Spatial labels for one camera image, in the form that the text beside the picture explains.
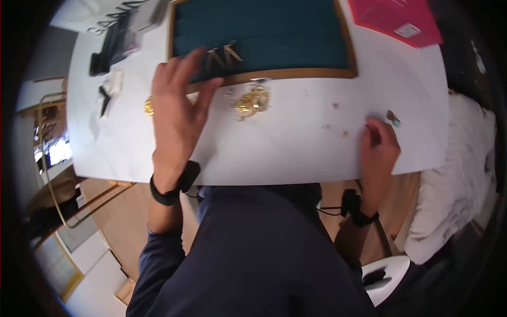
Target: cable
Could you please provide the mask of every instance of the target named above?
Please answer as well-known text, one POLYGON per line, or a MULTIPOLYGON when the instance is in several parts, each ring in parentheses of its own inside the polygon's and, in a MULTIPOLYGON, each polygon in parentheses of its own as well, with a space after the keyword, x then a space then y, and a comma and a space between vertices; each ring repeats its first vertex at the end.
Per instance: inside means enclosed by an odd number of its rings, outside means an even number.
MULTIPOLYGON (((322 209, 341 209, 341 207, 322 207, 322 209)), ((320 211, 321 213, 326 214, 326 215, 330 215, 330 216, 339 216, 339 215, 341 215, 341 214, 330 214, 330 213, 327 213, 327 212, 323 211, 322 209, 317 208, 318 211, 320 211)))

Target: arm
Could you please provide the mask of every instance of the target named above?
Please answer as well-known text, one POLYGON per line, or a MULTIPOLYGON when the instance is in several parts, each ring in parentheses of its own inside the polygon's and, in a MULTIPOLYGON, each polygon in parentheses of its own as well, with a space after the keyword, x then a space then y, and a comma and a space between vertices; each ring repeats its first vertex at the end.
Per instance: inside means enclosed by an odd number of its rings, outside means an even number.
MULTIPOLYGON (((391 125, 377 119, 366 119, 366 123, 361 137, 363 195, 360 210, 372 217, 389 192, 391 172, 401 151, 391 125)), ((361 266, 359 258, 370 227, 356 227, 351 217, 340 225, 335 248, 350 267, 361 266)))
MULTIPOLYGON (((204 48, 183 59, 172 58, 157 66, 152 82, 155 151, 153 183, 158 192, 176 188, 179 176, 195 149, 208 117, 208 108, 221 78, 203 84, 191 105, 186 96, 192 75, 198 70, 204 48)), ((139 257, 139 279, 127 308, 127 316, 144 316, 155 302, 164 283, 179 267, 182 248, 183 216, 180 204, 164 206, 154 198, 148 213, 148 243, 139 257)))

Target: person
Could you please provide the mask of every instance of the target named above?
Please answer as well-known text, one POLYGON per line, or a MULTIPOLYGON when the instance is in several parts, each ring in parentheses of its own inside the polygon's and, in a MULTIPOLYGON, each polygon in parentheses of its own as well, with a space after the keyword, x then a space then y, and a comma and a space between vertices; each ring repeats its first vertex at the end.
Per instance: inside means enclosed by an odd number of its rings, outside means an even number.
MULTIPOLYGON (((196 49, 155 71, 152 159, 159 193, 177 187, 223 82, 204 82, 195 104, 189 103, 186 88, 204 54, 205 48, 196 49)), ((392 127, 366 119, 360 141, 365 216, 376 214, 386 197, 399 154, 392 127)), ((314 184, 205 188, 187 256, 181 206, 152 199, 148 243, 127 316, 375 314, 358 261, 371 225, 360 228, 346 218, 333 243, 318 218, 314 184)))

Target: left hand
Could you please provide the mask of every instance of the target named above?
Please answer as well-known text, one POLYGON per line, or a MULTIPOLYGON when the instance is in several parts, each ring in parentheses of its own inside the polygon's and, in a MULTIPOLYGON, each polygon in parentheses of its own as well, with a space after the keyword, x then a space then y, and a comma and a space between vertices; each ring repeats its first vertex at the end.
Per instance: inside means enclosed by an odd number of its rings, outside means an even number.
POLYGON ((186 96, 192 76, 199 70, 205 48, 193 50, 185 58, 173 57, 161 63, 152 81, 153 126, 153 182, 160 193, 173 190, 192 155, 204 124, 209 104, 222 78, 203 83, 199 97, 191 105, 186 96))

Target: wrist strap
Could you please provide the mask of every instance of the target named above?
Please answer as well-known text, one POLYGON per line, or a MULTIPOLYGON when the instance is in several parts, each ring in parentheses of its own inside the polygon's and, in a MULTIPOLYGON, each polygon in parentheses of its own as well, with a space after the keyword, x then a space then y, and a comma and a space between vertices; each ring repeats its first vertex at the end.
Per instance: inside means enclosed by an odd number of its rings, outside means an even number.
POLYGON ((355 189, 346 189, 342 196, 342 209, 340 215, 345 217, 350 214, 352 222, 362 228, 373 223, 379 218, 379 213, 376 212, 372 217, 368 217, 360 210, 361 196, 356 194, 355 189))
POLYGON ((185 169, 183 170, 183 173, 176 183, 176 188, 164 194, 159 193, 155 187, 155 184, 153 184, 152 175, 152 178, 150 178, 150 190, 152 192, 153 198, 165 206, 172 206, 177 204, 179 202, 179 191, 182 191, 184 193, 188 192, 200 172, 201 167, 199 166, 199 163, 188 161, 185 169))
POLYGON ((153 175, 150 178, 150 190, 152 192, 153 198, 162 205, 172 206, 179 202, 179 188, 176 187, 170 192, 161 194, 155 187, 155 184, 153 184, 153 175))

